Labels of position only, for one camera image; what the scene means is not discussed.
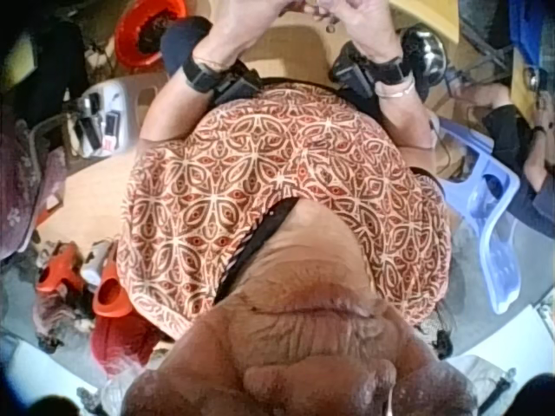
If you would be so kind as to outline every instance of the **silver bangle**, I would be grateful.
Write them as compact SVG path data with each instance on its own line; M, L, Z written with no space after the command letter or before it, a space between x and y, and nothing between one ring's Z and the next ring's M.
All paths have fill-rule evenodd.
M384 98L384 99L388 100L388 99L391 99L391 98L402 98L405 95L410 94L410 92L414 89L415 89L415 78L413 76L411 76L410 84L408 85L408 87L406 87L402 91L400 91L398 93L394 93L394 94L384 94L381 91L378 91L378 88L375 88L375 94L380 98Z

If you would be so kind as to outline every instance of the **hand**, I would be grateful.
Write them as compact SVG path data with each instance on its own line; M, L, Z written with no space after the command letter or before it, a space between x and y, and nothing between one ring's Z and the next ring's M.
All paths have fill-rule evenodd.
M540 93L534 112L534 126L543 127L548 132L553 129L554 116L553 98L547 92Z
M343 21L353 43L372 62L402 56L389 0L318 0L318 5Z
M304 7L304 0L224 0L210 34L193 55L216 70L227 69L285 11Z

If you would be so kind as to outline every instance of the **blue plastic object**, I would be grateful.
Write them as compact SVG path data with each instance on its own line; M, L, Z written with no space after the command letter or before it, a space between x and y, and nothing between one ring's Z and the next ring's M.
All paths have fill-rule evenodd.
M526 62L539 66L539 51L545 17L544 0L508 0L511 42Z
M493 311L500 315L520 293L520 270L511 230L514 220L506 212L520 187L520 179L492 156L490 138L451 120L440 119L440 124L443 133L450 134L476 154L472 173L465 181L455 183L441 179L441 184L447 204L470 224L480 240L480 266L487 293ZM499 190L495 197L488 186L492 182Z

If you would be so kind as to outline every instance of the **orange patterned fabric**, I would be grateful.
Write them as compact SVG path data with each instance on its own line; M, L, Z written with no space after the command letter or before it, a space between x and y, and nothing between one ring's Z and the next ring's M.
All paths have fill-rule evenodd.
M349 225L375 290L409 323L445 295L451 248L439 186L414 175L350 104L281 84L217 107L186 140L137 160L118 253L134 306L181 337L212 306L242 238L288 197L318 201Z

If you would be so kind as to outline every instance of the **red cloth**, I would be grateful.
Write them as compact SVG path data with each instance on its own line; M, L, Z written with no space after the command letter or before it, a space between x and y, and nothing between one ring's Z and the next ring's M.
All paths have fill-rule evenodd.
M108 375L116 375L132 363L145 366L162 333L132 312L121 318L96 317L90 338L94 358Z

